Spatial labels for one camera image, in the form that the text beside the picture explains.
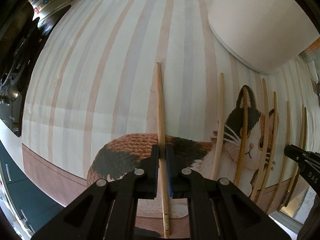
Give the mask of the wooden chopstick on cat ear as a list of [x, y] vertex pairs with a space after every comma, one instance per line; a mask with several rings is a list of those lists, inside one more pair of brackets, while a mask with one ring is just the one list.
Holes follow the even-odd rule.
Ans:
[[243, 122], [242, 122], [242, 132], [241, 132], [241, 144], [240, 144], [240, 151], [238, 156], [238, 162], [234, 177], [234, 184], [239, 186], [240, 178], [241, 178], [241, 171], [242, 171], [242, 164], [245, 155], [245, 147], [246, 147], [246, 140], [247, 140], [247, 125], [248, 125], [248, 103], [247, 103], [247, 89], [244, 87], [243, 91]]

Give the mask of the dark stove top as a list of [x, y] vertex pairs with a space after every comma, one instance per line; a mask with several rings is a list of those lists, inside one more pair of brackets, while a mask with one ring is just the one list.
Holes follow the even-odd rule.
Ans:
[[36, 61], [49, 35], [70, 7], [39, 22], [28, 2], [1, 38], [1, 120], [17, 137], [22, 134], [24, 103]]

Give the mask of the dark teal cabinet front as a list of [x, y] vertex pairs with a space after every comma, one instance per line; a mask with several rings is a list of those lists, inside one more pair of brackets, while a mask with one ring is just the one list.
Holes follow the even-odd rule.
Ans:
[[41, 191], [17, 166], [1, 145], [1, 178], [14, 211], [35, 233], [63, 210], [63, 206]]

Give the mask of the white ceramic utensil holder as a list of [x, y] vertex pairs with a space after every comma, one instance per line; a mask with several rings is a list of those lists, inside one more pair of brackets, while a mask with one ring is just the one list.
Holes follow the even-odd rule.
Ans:
[[213, 0], [208, 21], [234, 57], [263, 74], [276, 72], [319, 38], [295, 0]]

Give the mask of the striped cat print placemat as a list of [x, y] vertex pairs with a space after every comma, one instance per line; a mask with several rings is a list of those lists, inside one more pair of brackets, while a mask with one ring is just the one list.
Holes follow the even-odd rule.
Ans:
[[66, 206], [98, 178], [120, 179], [157, 142], [156, 63], [162, 67], [166, 140], [193, 170], [212, 174], [224, 74], [220, 177], [233, 179], [240, 151], [242, 87], [248, 137], [240, 189], [251, 194], [263, 151], [264, 116], [277, 93], [274, 161], [260, 201], [268, 210], [290, 143], [306, 117], [306, 149], [319, 150], [319, 102], [299, 55], [263, 74], [234, 57], [208, 21], [213, 0], [78, 0], [54, 28], [31, 77], [23, 117], [26, 175]]

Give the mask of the wooden chopstick mid right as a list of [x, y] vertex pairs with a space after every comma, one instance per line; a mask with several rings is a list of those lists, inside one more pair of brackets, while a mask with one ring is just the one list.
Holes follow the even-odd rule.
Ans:
[[[287, 113], [287, 121], [286, 121], [287, 126], [286, 126], [285, 146], [288, 145], [290, 142], [290, 133], [291, 133], [291, 116], [290, 116], [291, 109], [290, 109], [290, 102], [289, 101], [286, 102], [286, 113]], [[275, 202], [276, 202], [278, 195], [280, 193], [280, 188], [281, 188], [281, 185], [283, 182], [283, 178], [284, 178], [284, 174], [285, 174], [285, 170], [286, 170], [286, 165], [287, 165], [287, 157], [285, 155], [283, 155], [283, 164], [281, 167], [281, 173], [280, 173], [279, 180], [277, 183], [276, 191], [273, 195], [273, 198], [272, 198], [270, 205], [268, 206], [268, 210], [266, 211], [266, 213], [268, 215], [271, 213], [272, 208], [274, 207]]]

